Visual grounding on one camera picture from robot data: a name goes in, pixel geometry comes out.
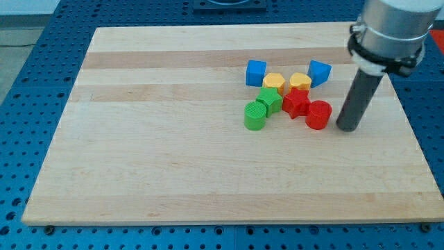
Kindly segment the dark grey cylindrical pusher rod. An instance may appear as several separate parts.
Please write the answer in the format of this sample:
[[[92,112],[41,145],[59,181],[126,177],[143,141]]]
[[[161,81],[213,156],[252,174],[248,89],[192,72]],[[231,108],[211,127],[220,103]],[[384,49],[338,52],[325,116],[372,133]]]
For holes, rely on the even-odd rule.
[[[336,119],[339,129],[345,132],[356,130],[381,80],[382,76],[373,76],[361,69],[357,70],[341,112]]]

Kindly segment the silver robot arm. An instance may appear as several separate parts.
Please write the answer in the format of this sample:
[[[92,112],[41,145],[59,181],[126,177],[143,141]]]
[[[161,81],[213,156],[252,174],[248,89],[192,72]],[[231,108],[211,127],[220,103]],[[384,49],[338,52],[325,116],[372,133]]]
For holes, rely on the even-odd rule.
[[[425,38],[443,0],[367,0],[350,26],[347,48],[357,65],[339,129],[354,131],[385,74],[410,76],[425,56]]]

